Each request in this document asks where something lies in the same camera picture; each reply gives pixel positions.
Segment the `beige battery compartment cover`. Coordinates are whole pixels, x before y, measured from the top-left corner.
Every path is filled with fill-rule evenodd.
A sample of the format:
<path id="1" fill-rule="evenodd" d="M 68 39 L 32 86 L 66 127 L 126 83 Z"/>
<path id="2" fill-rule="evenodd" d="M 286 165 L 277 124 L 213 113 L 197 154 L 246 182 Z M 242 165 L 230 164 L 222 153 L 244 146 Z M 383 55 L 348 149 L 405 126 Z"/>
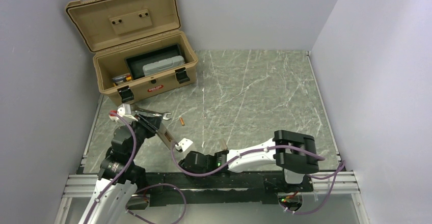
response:
<path id="1" fill-rule="evenodd" d="M 223 138 L 219 140 L 219 144 L 220 144 L 222 151 L 228 150 L 228 146 L 226 144 L 226 141 Z"/>

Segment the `orange AAA battery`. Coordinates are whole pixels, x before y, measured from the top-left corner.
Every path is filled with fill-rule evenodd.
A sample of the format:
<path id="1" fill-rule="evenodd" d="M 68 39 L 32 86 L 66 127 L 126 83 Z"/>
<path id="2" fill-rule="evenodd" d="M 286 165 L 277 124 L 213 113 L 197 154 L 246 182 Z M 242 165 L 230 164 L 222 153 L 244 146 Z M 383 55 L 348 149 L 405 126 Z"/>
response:
<path id="1" fill-rule="evenodd" d="M 179 120 L 180 120 L 181 125 L 182 125 L 182 126 L 185 126 L 184 119 L 183 119 L 182 117 L 180 117 Z"/>

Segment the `white remote control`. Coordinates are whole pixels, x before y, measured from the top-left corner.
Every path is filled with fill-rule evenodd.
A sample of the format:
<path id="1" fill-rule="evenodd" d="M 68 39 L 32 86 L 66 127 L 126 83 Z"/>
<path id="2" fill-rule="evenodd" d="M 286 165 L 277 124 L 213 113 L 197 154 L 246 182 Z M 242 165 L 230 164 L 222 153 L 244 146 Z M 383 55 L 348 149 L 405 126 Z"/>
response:
<path id="1" fill-rule="evenodd" d="M 167 127 L 160 122 L 157 130 L 157 136 L 161 139 L 161 141 L 166 145 L 166 147 L 171 150 L 173 148 L 176 149 L 178 141 L 174 138 L 174 136 L 169 132 Z"/>

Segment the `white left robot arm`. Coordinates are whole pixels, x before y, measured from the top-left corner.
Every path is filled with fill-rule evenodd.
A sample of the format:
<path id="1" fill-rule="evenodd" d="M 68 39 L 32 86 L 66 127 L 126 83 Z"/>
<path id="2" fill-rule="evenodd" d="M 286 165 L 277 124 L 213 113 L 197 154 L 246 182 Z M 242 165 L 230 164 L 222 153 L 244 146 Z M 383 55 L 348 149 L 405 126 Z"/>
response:
<path id="1" fill-rule="evenodd" d="M 147 184 L 146 171 L 134 163 L 143 142 L 154 137 L 162 125 L 158 117 L 134 116 L 115 129 L 111 146 L 100 164 L 91 199 L 79 223 L 115 223 L 134 193 Z"/>

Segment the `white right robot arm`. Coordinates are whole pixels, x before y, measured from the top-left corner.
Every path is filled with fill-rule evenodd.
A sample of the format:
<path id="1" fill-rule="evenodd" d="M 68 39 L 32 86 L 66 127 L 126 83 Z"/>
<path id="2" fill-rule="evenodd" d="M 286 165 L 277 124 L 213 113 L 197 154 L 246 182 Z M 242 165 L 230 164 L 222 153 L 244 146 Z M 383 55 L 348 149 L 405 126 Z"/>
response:
<path id="1" fill-rule="evenodd" d="M 306 175 L 319 172 L 319 162 L 324 160 L 316 151 L 313 136 L 277 130 L 267 141 L 243 149 L 224 149 L 212 155 L 190 151 L 175 165 L 192 177 L 239 174 L 254 167 L 276 165 L 282 170 L 282 187 L 293 191 Z"/>

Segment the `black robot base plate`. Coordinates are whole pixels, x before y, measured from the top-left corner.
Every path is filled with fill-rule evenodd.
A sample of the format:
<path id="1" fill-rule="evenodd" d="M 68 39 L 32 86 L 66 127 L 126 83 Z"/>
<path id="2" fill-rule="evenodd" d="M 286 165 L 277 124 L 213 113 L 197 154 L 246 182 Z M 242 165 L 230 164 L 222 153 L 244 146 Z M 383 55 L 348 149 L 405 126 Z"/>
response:
<path id="1" fill-rule="evenodd" d="M 161 207 L 172 204 L 221 204 L 260 202 L 277 204 L 276 197 L 292 192 L 312 192 L 311 178 L 300 184 L 287 184 L 282 171 L 249 171 L 221 173 L 195 178 L 180 172 L 147 173 L 146 186 L 138 188 L 126 206 L 130 210 Z"/>

